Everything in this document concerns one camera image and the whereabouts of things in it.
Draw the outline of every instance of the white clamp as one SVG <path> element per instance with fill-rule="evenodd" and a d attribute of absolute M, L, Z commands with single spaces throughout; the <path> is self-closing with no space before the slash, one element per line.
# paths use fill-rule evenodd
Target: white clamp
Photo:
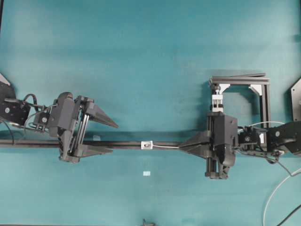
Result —
<path fill-rule="evenodd" d="M 150 141 L 141 141 L 141 150 L 152 150 L 154 144 L 152 140 Z"/>

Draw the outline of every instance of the cable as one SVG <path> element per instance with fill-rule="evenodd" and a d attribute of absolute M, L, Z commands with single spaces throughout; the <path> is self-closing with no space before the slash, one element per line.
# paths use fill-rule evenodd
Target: cable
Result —
<path fill-rule="evenodd" d="M 298 209 L 301 208 L 301 205 L 297 206 L 286 218 L 284 218 L 277 226 L 281 226 L 287 219 L 289 219 Z"/>
<path fill-rule="evenodd" d="M 56 106 L 56 105 L 50 105 L 50 106 L 48 106 L 48 107 L 42 109 L 41 111 L 36 112 L 36 113 L 30 115 L 30 116 L 26 119 L 26 121 L 25 121 L 25 123 L 24 123 L 24 126 L 22 126 L 22 128 L 23 128 L 23 130 L 24 130 L 24 135 L 23 135 L 23 137 L 21 137 L 21 138 L 16 142 L 16 144 L 17 144 L 18 142 L 20 142 L 21 140 L 23 140 L 23 139 L 26 137 L 26 130 L 34 130 L 34 129 L 30 129 L 30 128 L 27 128 L 27 127 L 26 127 L 26 125 L 27 125 L 27 123 L 28 123 L 28 120 L 29 120 L 31 117 L 35 116 L 35 115 L 38 115 L 38 114 L 43 113 L 43 112 L 45 112 L 45 111 L 48 111 L 50 108 L 52 108 L 52 107 L 54 107 L 54 106 Z"/>
<path fill-rule="evenodd" d="M 23 102 L 26 103 L 26 100 L 27 100 L 29 97 L 32 97 L 33 105 L 37 105 L 37 104 L 38 104 L 36 95 L 34 95 L 34 94 L 32 94 L 32 93 L 27 94 L 27 95 L 23 98 Z M 34 107 L 34 109 L 36 110 L 36 112 L 39 111 L 39 108 L 36 107 L 36 106 Z"/>
<path fill-rule="evenodd" d="M 263 158 L 263 159 L 266 159 L 266 160 L 270 160 L 270 161 L 272 161 L 272 162 L 274 162 L 274 163 L 278 163 L 282 168 L 285 169 L 285 171 L 290 175 L 290 177 L 293 177 L 293 174 L 288 170 L 288 168 L 285 167 L 285 166 L 284 166 L 281 162 L 279 162 L 278 160 L 271 159 L 271 158 L 265 157 L 265 156 L 257 156 L 257 155 L 246 154 L 246 153 L 241 152 L 240 150 L 237 151 L 237 152 L 240 153 L 240 154 L 244 154 L 244 155 L 250 156 L 250 157 Z"/>
<path fill-rule="evenodd" d="M 160 145 L 153 145 L 153 147 L 162 147 L 162 148 L 179 148 L 176 146 L 160 146 Z"/>
<path fill-rule="evenodd" d="M 280 122 L 280 121 L 261 121 L 261 122 L 254 123 L 254 124 L 252 124 L 252 125 L 248 125 L 248 127 L 256 126 L 256 125 L 264 124 L 264 123 L 278 123 L 278 124 L 285 124 L 285 123 Z"/>
<path fill-rule="evenodd" d="M 264 211 L 263 211 L 263 216 L 262 216 L 262 225 L 265 226 L 265 220 L 266 220 L 266 214 L 267 214 L 267 209 L 269 206 L 269 202 L 271 201 L 272 197 L 274 196 L 274 194 L 276 193 L 276 191 L 281 187 L 281 185 L 288 180 L 288 178 L 297 176 L 301 173 L 301 168 L 297 169 L 295 172 L 293 172 L 291 175 L 287 176 L 286 178 L 284 178 L 284 180 L 282 180 L 273 190 L 273 192 L 271 193 L 271 195 L 269 196 L 267 203 L 265 204 L 264 207 Z"/>
<path fill-rule="evenodd" d="M 0 121 L 1 121 L 2 123 L 4 123 L 4 124 L 6 125 L 6 127 L 8 128 L 9 133 L 10 133 L 10 135 L 11 135 L 12 144 L 14 145 L 14 144 L 15 144 L 15 138 L 14 138 L 13 132 L 11 131 L 11 129 L 10 129 L 10 127 L 8 126 L 8 124 L 7 124 L 6 121 L 1 120 L 1 119 L 0 119 Z"/>

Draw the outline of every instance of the white cable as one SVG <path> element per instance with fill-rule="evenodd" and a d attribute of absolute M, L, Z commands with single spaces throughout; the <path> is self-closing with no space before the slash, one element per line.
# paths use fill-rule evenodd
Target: white cable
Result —
<path fill-rule="evenodd" d="M 252 124 L 252 125 L 248 125 L 248 127 L 250 127 L 250 126 L 256 126 L 256 125 L 264 124 L 264 123 L 278 123 L 278 124 L 285 124 L 285 123 L 280 122 L 280 121 L 261 121 L 261 122 L 258 122 L 258 123 L 254 123 L 254 124 Z"/>
<path fill-rule="evenodd" d="M 276 188 L 273 190 L 272 194 L 269 196 L 268 200 L 267 200 L 267 203 L 265 204 L 265 207 L 264 207 L 264 211 L 263 211 L 263 216 L 262 216 L 262 225 L 265 226 L 265 216 L 266 216 L 266 213 L 267 213 L 267 209 L 268 209 L 268 206 L 269 206 L 269 202 L 271 201 L 272 197 L 274 196 L 274 194 L 276 193 L 276 191 L 281 187 L 281 185 L 287 181 L 288 178 L 290 177 L 293 177 L 293 176 L 296 176 L 297 174 L 301 173 L 301 168 L 297 169 L 295 172 L 292 173 L 292 176 L 287 176 L 283 181 L 281 181 L 277 186 Z"/>
<path fill-rule="evenodd" d="M 160 145 L 153 145 L 153 147 L 162 147 L 162 148 L 179 148 L 176 146 L 160 146 Z"/>

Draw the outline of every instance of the rod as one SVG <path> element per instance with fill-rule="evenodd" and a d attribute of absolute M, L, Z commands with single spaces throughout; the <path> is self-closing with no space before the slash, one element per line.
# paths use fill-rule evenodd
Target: rod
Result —
<path fill-rule="evenodd" d="M 141 141 L 84 141 L 85 145 L 106 147 L 109 149 L 141 149 Z M 180 142 L 154 141 L 154 145 L 178 146 Z M 58 148 L 57 140 L 20 140 L 13 145 L 11 139 L 0 139 L 0 147 L 8 148 Z M 168 147 L 153 147 L 153 150 L 177 150 Z"/>
<path fill-rule="evenodd" d="M 0 33 L 1 33 L 1 22 L 2 22 L 3 5 L 4 5 L 4 0 L 0 0 Z"/>

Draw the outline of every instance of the teal table surface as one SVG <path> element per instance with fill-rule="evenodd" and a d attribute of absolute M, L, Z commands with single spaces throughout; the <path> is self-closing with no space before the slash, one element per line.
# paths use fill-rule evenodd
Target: teal table surface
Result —
<path fill-rule="evenodd" d="M 5 0 L 0 73 L 18 98 L 34 93 L 50 105 L 69 91 L 95 99 L 119 128 L 91 122 L 88 138 L 184 141 L 206 127 L 214 75 L 266 73 L 272 120 L 291 121 L 300 28 L 298 0 Z M 224 99 L 239 125 L 259 121 L 248 88 L 230 88 Z M 282 163 L 301 167 L 291 156 Z M 56 149 L 0 149 L 0 223 L 259 226 L 287 175 L 242 156 L 228 180 L 205 178 L 205 167 L 177 150 L 114 150 L 68 164 Z M 267 226 L 301 203 L 300 186 L 295 177 L 279 190 Z M 300 222 L 297 212 L 285 225 Z"/>

